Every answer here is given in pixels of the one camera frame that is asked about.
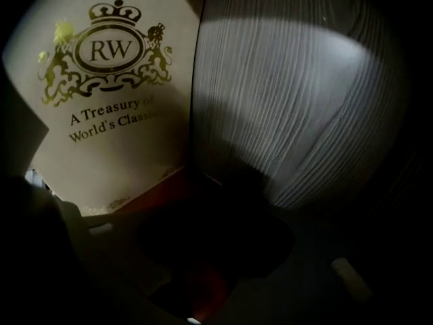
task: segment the crown emblem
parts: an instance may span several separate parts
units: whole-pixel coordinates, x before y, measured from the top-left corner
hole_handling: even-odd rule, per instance
[[[122,0],[116,0],[114,5],[97,3],[89,10],[92,24],[102,22],[119,22],[134,26],[141,17],[139,9],[133,6],[123,6]]]

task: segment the cream paper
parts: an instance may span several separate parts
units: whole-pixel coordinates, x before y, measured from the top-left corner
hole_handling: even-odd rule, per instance
[[[49,127],[33,166],[84,215],[183,167],[202,0],[37,0],[3,62]]]

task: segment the light spot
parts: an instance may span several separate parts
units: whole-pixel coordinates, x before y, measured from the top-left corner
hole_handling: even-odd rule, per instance
[[[74,26],[62,20],[55,25],[54,43],[68,43],[74,37]]]
[[[199,322],[198,320],[195,320],[194,318],[188,318],[187,320],[188,320],[188,322],[190,322],[191,324],[198,324],[198,325],[201,324],[201,322]]]
[[[49,53],[47,51],[42,51],[39,53],[39,59],[38,62],[44,62],[46,59],[48,59]]]

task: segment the gold emblem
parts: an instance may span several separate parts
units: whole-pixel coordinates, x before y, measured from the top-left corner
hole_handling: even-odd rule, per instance
[[[39,79],[45,81],[42,102],[59,106],[76,94],[89,97],[99,91],[116,91],[143,83],[163,85],[171,81],[171,47],[164,47],[164,25],[159,23],[141,33],[135,24],[141,17],[136,7],[98,3],[89,10],[91,26],[78,33],[66,21],[57,23],[55,51],[39,54],[44,68]]]

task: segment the book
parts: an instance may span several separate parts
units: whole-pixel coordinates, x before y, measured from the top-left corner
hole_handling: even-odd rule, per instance
[[[37,0],[3,63],[49,132],[32,162],[83,215],[185,164],[203,0]]]

